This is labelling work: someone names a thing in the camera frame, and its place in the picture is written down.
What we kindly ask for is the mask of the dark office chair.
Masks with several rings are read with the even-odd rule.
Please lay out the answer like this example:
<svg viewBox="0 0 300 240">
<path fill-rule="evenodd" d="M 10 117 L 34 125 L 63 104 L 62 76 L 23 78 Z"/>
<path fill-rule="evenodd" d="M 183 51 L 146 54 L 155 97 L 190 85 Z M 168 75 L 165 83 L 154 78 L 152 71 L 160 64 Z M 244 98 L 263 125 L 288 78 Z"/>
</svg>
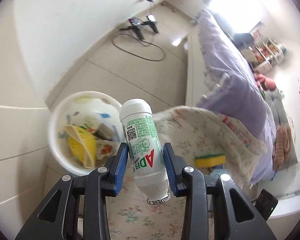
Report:
<svg viewBox="0 0 300 240">
<path fill-rule="evenodd" d="M 255 44 L 254 38 L 250 33 L 235 33 L 233 37 L 234 45 L 242 51 Z"/>
</svg>

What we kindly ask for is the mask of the orange printed wrapper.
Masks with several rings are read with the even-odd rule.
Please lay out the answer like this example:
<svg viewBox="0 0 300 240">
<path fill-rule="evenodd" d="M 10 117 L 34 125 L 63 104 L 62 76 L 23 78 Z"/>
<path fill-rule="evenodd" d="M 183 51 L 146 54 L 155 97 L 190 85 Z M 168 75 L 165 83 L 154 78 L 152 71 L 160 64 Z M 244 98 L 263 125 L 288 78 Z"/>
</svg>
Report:
<svg viewBox="0 0 300 240">
<path fill-rule="evenodd" d="M 103 140 L 98 138 L 95 138 L 95 141 L 96 141 L 95 156 L 97 160 L 102 160 L 115 155 L 120 146 L 120 143 L 115 141 L 108 141 L 108 140 Z"/>
</svg>

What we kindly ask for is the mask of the white green drink bottle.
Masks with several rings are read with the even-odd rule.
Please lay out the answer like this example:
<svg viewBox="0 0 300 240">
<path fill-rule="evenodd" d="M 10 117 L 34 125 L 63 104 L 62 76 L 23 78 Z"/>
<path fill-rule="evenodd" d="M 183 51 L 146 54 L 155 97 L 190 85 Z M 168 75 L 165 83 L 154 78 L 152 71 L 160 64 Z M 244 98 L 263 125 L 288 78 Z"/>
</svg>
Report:
<svg viewBox="0 0 300 240">
<path fill-rule="evenodd" d="M 160 205 L 170 200 L 169 181 L 161 143 L 150 105 L 143 99 L 126 101 L 119 114 L 134 180 L 147 197 L 148 205 Z"/>
</svg>

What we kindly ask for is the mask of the brown knit cushion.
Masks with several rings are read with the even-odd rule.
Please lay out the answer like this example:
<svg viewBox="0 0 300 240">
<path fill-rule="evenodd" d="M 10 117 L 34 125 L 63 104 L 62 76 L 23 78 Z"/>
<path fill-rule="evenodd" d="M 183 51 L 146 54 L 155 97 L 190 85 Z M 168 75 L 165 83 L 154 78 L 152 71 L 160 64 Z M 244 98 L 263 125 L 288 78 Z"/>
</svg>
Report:
<svg viewBox="0 0 300 240">
<path fill-rule="evenodd" d="M 277 171 L 289 160 L 292 133 L 289 125 L 277 127 L 277 138 L 273 152 L 273 170 Z"/>
</svg>

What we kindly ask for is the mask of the yellow green sponge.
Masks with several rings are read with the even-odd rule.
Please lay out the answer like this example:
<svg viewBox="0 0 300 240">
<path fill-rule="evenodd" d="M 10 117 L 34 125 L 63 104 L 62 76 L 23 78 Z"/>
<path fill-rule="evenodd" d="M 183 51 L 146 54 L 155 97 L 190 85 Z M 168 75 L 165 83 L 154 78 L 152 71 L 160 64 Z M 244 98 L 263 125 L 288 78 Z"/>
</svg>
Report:
<svg viewBox="0 0 300 240">
<path fill-rule="evenodd" d="M 222 165 L 226 162 L 226 156 L 224 154 L 206 155 L 203 157 L 196 157 L 194 163 L 197 168 L 211 168 Z"/>
</svg>

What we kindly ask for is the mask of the floral tablecloth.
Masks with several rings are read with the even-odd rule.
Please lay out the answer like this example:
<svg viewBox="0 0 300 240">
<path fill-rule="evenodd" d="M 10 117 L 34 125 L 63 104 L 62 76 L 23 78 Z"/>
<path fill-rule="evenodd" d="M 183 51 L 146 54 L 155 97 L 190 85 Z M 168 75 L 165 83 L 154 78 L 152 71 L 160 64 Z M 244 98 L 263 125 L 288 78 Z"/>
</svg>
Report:
<svg viewBox="0 0 300 240">
<path fill-rule="evenodd" d="M 239 187 L 250 182 L 267 150 L 238 119 L 201 108 L 170 108 L 155 114 L 154 123 L 161 144 L 171 143 L 187 165 L 194 166 L 200 157 L 224 154 L 227 173 Z M 148 205 L 128 164 L 119 195 L 107 198 L 110 238 L 180 239 L 185 202 L 184 197 L 171 197 L 164 204 Z"/>
</svg>

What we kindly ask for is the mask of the pink plush toy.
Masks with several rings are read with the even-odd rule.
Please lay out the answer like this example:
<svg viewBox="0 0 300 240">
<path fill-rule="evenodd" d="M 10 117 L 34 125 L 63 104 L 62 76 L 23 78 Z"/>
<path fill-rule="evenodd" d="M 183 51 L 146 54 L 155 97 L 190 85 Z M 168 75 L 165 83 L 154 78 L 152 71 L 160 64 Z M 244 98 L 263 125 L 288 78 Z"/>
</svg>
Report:
<svg viewBox="0 0 300 240">
<path fill-rule="evenodd" d="M 254 73 L 254 79 L 259 87 L 262 87 L 264 90 L 276 90 L 277 86 L 273 79 L 270 79 L 259 72 Z"/>
</svg>

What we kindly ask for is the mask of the black floor device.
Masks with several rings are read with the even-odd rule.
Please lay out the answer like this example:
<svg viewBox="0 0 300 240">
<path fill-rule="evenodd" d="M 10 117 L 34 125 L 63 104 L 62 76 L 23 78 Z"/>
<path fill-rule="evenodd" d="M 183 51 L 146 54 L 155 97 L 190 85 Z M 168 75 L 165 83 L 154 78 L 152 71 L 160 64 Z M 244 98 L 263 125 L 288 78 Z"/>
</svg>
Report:
<svg viewBox="0 0 300 240">
<path fill-rule="evenodd" d="M 146 21 L 142 21 L 136 17 L 129 18 L 128 22 L 130 26 L 120 28 L 120 31 L 129 31 L 131 30 L 139 40 L 144 40 L 144 36 L 142 34 L 141 28 L 142 27 L 150 27 L 153 31 L 153 33 L 158 34 L 159 31 L 157 29 L 157 22 L 155 20 L 155 17 L 153 15 L 147 15 Z"/>
</svg>

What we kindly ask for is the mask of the white bookshelf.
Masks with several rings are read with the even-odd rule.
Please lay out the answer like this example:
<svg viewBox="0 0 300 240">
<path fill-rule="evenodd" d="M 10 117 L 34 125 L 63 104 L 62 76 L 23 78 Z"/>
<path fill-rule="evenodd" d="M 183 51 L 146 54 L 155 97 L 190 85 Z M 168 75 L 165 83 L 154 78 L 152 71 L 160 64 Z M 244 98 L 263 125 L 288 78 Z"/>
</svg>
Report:
<svg viewBox="0 0 300 240">
<path fill-rule="evenodd" d="M 286 46 L 275 42 L 271 38 L 265 38 L 263 41 L 253 45 L 251 51 L 255 60 L 250 64 L 255 73 L 266 74 L 286 60 Z"/>
</svg>

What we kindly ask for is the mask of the grey pillow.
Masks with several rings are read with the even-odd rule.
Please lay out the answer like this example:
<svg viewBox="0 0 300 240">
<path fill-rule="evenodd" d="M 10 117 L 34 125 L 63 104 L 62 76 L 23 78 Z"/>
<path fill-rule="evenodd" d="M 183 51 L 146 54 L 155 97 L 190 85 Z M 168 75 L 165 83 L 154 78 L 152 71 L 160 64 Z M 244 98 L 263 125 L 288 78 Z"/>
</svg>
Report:
<svg viewBox="0 0 300 240">
<path fill-rule="evenodd" d="M 266 127 L 271 131 L 277 129 L 278 126 L 290 126 L 293 128 L 292 121 L 285 111 L 282 99 L 283 96 L 279 90 L 266 90 L 265 92 Z"/>
</svg>

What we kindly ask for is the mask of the white patterned trash bin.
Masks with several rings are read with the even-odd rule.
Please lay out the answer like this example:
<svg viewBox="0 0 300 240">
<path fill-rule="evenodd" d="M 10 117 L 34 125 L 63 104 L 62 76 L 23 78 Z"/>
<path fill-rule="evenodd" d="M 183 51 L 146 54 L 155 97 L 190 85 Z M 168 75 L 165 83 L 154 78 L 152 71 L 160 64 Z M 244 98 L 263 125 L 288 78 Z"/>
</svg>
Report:
<svg viewBox="0 0 300 240">
<path fill-rule="evenodd" d="M 55 107 L 48 143 L 57 163 L 74 176 L 85 176 L 115 155 L 124 135 L 121 103 L 107 94 L 74 93 Z"/>
</svg>

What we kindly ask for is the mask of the yellow snack bag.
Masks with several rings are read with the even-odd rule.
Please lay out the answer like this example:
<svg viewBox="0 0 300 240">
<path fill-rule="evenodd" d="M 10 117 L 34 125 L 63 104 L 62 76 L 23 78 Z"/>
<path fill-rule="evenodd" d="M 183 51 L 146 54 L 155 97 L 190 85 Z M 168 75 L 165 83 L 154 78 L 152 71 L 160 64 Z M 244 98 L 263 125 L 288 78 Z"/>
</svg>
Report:
<svg viewBox="0 0 300 240">
<path fill-rule="evenodd" d="M 66 125 L 64 127 L 68 135 L 68 146 L 72 155 L 80 162 L 85 168 L 93 169 L 96 167 L 96 141 L 94 136 L 78 126 Z"/>
</svg>

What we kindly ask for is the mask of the purple bed blanket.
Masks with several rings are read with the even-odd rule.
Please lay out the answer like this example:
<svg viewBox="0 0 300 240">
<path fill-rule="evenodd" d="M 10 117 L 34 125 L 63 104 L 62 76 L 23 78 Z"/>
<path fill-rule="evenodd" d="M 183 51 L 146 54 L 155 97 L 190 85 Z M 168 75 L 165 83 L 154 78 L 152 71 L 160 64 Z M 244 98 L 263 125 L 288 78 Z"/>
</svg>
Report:
<svg viewBox="0 0 300 240">
<path fill-rule="evenodd" d="M 269 105 L 253 77 L 251 68 L 240 51 L 230 41 L 213 15 L 203 9 L 198 18 L 198 40 L 207 68 L 206 80 L 216 84 L 207 96 L 200 98 L 197 107 L 238 119 L 246 129 L 266 145 L 251 183 L 271 180 L 273 150 L 277 129 Z"/>
</svg>

